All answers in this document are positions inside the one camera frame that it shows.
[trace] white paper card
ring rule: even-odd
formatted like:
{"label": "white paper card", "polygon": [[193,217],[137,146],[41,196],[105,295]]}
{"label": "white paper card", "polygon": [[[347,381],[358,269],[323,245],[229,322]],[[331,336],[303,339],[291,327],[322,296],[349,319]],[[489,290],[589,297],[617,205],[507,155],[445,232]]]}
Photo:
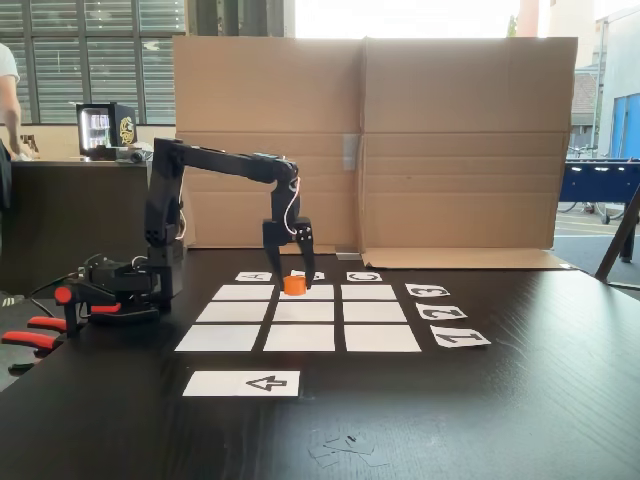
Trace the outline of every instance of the white paper card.
{"label": "white paper card", "polygon": [[202,311],[198,322],[261,322],[269,302],[210,302]]}
{"label": "white paper card", "polygon": [[176,352],[250,352],[260,325],[194,325]]}
{"label": "white paper card", "polygon": [[416,285],[415,283],[406,283],[409,295],[414,297],[444,297],[449,295],[444,288],[437,285]]}
{"label": "white paper card", "polygon": [[271,325],[265,352],[333,352],[333,325]]}
{"label": "white paper card", "polygon": [[333,285],[311,285],[302,295],[280,292],[280,300],[333,300]]}
{"label": "white paper card", "polygon": [[342,285],[343,300],[395,300],[391,285]]}
{"label": "white paper card", "polygon": [[407,318],[397,302],[344,302],[342,304],[345,323],[381,322],[406,323]]}
{"label": "white paper card", "polygon": [[420,352],[408,325],[345,325],[349,352]]}
{"label": "white paper card", "polygon": [[443,305],[422,305],[416,303],[418,313],[425,320],[455,320],[456,318],[467,318],[458,307]]}
{"label": "white paper card", "polygon": [[270,300],[273,285],[223,285],[214,300]]}
{"label": "white paper card", "polygon": [[299,371],[194,372],[185,397],[297,397]]}
{"label": "white paper card", "polygon": [[271,280],[271,272],[240,272],[236,282],[268,282]]}
{"label": "white paper card", "polygon": [[382,277],[376,272],[347,272],[350,282],[381,282]]}
{"label": "white paper card", "polygon": [[473,347],[476,345],[490,345],[491,342],[479,332],[469,328],[431,327],[431,332],[438,345],[446,348]]}
{"label": "white paper card", "polygon": [[333,322],[333,302],[280,302],[274,322]]}
{"label": "white paper card", "polygon": [[[304,277],[305,274],[304,272],[301,272],[300,270],[291,270],[291,275],[296,277]],[[315,275],[313,276],[314,280],[324,280],[324,273],[322,272],[316,272]]]}

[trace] person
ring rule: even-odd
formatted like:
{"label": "person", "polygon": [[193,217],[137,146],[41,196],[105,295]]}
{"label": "person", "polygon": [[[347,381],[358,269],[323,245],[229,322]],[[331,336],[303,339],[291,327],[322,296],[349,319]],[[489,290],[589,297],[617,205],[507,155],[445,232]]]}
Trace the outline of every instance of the person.
{"label": "person", "polygon": [[[9,132],[9,148],[15,156],[22,153],[20,145],[20,102],[17,85],[20,81],[16,60],[9,47],[0,43],[0,112]],[[0,254],[2,252],[2,210],[9,208],[11,198],[11,163],[2,140],[0,140]],[[0,306],[7,307],[24,300],[22,295],[0,292]]]}

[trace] black robotic arm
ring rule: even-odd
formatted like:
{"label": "black robotic arm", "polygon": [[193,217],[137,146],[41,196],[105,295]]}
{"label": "black robotic arm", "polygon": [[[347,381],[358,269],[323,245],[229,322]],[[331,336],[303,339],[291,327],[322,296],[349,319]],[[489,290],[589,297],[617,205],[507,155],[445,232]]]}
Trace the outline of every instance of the black robotic arm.
{"label": "black robotic arm", "polygon": [[295,240],[304,260],[307,288],[311,287],[315,274],[313,236],[309,219],[298,217],[300,179],[295,163],[274,155],[234,155],[160,138],[155,140],[154,150],[145,205],[147,257],[114,262],[95,255],[56,289],[56,301],[65,307],[69,336],[78,329],[78,304],[87,306],[88,321],[119,325],[158,318],[160,310],[171,308],[171,299],[182,290],[186,223],[181,194],[187,166],[261,183],[275,182],[271,218],[262,222],[264,248],[282,290],[279,247]]}
{"label": "black robotic arm", "polygon": [[298,217],[300,196],[298,167],[275,155],[237,155],[219,150],[192,147],[180,140],[157,138],[154,145],[149,194],[145,208],[145,237],[149,243],[149,265],[162,271],[161,289],[164,298],[173,297],[181,285],[176,283],[179,268],[167,262],[182,250],[184,228],[181,225],[181,190],[184,168],[187,166],[248,178],[260,183],[276,183],[271,192],[271,219],[262,223],[263,246],[283,288],[279,247],[294,239],[304,260],[307,288],[315,273],[313,236],[308,218]]}

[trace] sky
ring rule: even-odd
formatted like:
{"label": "sky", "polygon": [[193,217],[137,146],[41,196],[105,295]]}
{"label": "sky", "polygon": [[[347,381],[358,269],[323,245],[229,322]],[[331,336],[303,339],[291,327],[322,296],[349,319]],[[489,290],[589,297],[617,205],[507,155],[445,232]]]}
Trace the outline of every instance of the sky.
{"label": "sky", "polygon": [[[549,0],[539,1],[544,34]],[[594,0],[594,20],[639,4]],[[296,37],[504,37],[519,6],[520,0],[296,0]]]}

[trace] cardboard backdrop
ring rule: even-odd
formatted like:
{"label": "cardboard backdrop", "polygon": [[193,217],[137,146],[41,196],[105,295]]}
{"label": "cardboard backdrop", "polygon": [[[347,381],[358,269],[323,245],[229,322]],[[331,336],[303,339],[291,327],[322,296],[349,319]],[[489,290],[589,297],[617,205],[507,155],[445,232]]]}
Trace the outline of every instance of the cardboard backdrop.
{"label": "cardboard backdrop", "polygon": [[[176,136],[296,161],[324,248],[376,266],[441,267],[428,249],[458,248],[546,268],[530,253],[553,240],[576,50],[569,38],[177,37]],[[195,247],[261,246],[269,186],[185,181]],[[487,248],[517,250],[500,262]],[[452,265],[473,266],[455,251]]]}

